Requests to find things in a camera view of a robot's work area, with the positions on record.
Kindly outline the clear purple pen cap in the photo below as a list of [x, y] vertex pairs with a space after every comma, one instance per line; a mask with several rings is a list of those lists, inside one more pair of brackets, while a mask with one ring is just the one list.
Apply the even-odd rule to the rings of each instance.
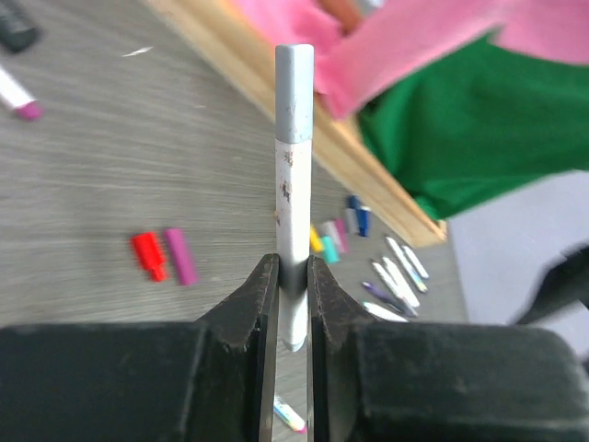
[[324, 222], [321, 225], [321, 230], [327, 237], [330, 237], [334, 248], [338, 252], [342, 252], [343, 248], [342, 248], [342, 244], [341, 244], [341, 237], [340, 237], [339, 231], [335, 225], [335, 222], [333, 220]]

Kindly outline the magenta pen cap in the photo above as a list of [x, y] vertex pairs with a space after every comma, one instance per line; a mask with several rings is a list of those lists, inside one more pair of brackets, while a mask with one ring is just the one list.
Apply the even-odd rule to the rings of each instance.
[[198, 283], [199, 276], [183, 230], [177, 227], [167, 228], [164, 234], [179, 282], [182, 285]]
[[349, 241], [347, 237], [347, 229], [346, 225], [342, 218], [336, 218], [334, 221], [334, 226], [336, 228], [339, 244], [340, 244], [340, 252], [348, 253], [349, 252]]

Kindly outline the purple cap marker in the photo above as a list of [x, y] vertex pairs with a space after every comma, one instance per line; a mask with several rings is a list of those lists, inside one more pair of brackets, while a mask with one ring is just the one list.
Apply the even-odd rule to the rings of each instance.
[[361, 286], [373, 297], [393, 307], [400, 315], [407, 318], [416, 318], [418, 316], [417, 311], [403, 298], [385, 293], [369, 282], [361, 282]]

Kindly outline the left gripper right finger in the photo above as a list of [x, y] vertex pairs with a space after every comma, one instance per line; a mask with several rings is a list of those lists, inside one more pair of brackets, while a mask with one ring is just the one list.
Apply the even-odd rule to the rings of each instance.
[[312, 441], [584, 441], [588, 377], [539, 328], [394, 322], [307, 263]]

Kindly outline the red pen cap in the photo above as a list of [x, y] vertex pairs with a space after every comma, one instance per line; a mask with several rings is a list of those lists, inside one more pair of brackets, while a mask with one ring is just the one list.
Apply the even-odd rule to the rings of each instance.
[[133, 252], [148, 278], [153, 282], [167, 280], [167, 259], [155, 231], [131, 237]]

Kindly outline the white marker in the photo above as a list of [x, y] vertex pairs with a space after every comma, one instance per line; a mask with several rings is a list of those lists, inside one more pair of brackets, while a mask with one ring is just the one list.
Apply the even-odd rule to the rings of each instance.
[[403, 245], [402, 249], [403, 249], [405, 255], [407, 256], [408, 260], [410, 261], [410, 263], [412, 264], [412, 266], [415, 268], [416, 272], [420, 276], [420, 278], [427, 280], [430, 277], [430, 275], [428, 274], [428, 272], [424, 268], [422, 262], [420, 261], [418, 256], [415, 254], [413, 249], [407, 245]]

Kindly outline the blue pen cap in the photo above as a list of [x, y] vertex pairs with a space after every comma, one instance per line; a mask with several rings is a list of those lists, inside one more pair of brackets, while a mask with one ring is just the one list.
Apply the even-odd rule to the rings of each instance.
[[347, 197], [347, 206], [353, 210], [358, 210], [361, 206], [360, 200], [356, 195], [349, 195]]

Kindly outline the teal cap marker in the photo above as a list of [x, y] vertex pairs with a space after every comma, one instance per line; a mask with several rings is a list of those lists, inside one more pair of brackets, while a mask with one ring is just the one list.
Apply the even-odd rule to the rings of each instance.
[[375, 303], [372, 303], [372, 302], [363, 301], [362, 306], [364, 307], [364, 309], [368, 313], [370, 313], [371, 315], [373, 315], [381, 320], [387, 320], [387, 321], [393, 321], [393, 322], [407, 322], [408, 321], [407, 319], [405, 319], [404, 317], [402, 317], [398, 313], [395, 313], [387, 308], [383, 308], [383, 307], [381, 307]]

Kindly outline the light grey cap marker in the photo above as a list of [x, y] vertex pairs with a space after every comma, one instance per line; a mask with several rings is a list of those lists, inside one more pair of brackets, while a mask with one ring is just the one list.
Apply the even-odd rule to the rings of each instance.
[[275, 48], [275, 205], [280, 260], [278, 327], [284, 346], [307, 337], [307, 276], [314, 129], [314, 62], [310, 44]]

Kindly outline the grey pen cap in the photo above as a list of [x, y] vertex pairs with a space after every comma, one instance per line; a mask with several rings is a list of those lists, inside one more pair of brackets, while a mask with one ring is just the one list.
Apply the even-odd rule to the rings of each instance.
[[344, 210], [344, 214], [347, 231], [351, 235], [357, 235], [359, 233], [359, 225], [356, 210], [348, 207]]

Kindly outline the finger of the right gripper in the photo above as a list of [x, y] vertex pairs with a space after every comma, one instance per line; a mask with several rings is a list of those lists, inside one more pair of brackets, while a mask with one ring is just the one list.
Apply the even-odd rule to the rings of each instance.
[[543, 320], [575, 302], [588, 308], [588, 245], [566, 254], [545, 273], [529, 308], [514, 323]]

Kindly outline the blue cap marker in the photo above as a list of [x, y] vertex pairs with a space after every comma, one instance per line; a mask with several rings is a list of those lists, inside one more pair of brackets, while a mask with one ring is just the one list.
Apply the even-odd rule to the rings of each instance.
[[428, 287], [425, 284], [425, 279], [420, 278], [418, 273], [416, 272], [415, 268], [412, 266], [410, 261], [408, 260], [407, 256], [405, 255], [402, 246], [400, 245], [395, 239], [390, 236], [385, 236], [385, 240], [389, 248], [395, 253], [400, 262], [401, 266], [410, 277], [410, 280], [413, 282], [415, 287], [418, 289], [420, 293], [427, 293]]

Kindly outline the teal pen cap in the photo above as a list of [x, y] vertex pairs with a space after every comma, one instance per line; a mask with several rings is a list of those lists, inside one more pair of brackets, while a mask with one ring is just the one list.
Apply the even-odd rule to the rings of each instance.
[[323, 236], [321, 238], [323, 244], [323, 258], [328, 264], [336, 263], [340, 261], [340, 254], [333, 242], [331, 236]]

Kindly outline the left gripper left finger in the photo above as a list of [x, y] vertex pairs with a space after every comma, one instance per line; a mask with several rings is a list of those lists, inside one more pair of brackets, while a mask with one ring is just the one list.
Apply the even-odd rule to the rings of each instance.
[[279, 260], [194, 321], [1, 330], [5, 441], [268, 441]]

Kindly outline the blue white eraser cap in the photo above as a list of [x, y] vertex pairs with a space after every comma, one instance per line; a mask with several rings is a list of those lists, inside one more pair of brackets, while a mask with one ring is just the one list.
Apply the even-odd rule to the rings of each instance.
[[360, 205], [355, 210], [358, 233], [361, 237], [367, 238], [370, 235], [372, 223], [372, 211], [365, 205]]

